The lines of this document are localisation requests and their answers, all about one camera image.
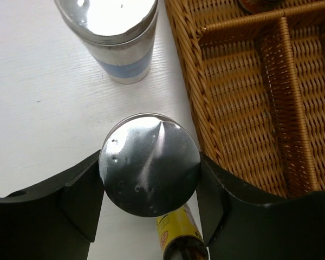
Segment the white lid jar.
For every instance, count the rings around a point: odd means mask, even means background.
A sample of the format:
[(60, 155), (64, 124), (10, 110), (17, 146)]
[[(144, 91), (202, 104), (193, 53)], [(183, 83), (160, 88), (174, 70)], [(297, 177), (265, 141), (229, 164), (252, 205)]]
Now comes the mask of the white lid jar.
[(251, 14), (270, 11), (282, 3), (282, 0), (239, 0), (241, 6)]

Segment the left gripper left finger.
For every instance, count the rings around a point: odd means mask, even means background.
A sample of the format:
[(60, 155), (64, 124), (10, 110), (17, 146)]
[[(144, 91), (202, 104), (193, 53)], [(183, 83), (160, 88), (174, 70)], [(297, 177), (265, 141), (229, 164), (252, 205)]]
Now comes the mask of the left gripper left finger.
[(87, 259), (104, 194), (98, 159), (0, 197), (0, 259)]

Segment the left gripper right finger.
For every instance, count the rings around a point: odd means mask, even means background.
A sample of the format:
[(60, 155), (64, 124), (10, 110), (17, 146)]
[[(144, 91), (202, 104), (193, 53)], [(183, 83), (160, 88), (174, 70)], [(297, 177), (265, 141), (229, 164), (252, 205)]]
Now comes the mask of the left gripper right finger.
[(325, 191), (285, 199), (201, 154), (197, 199), (212, 259), (325, 259)]

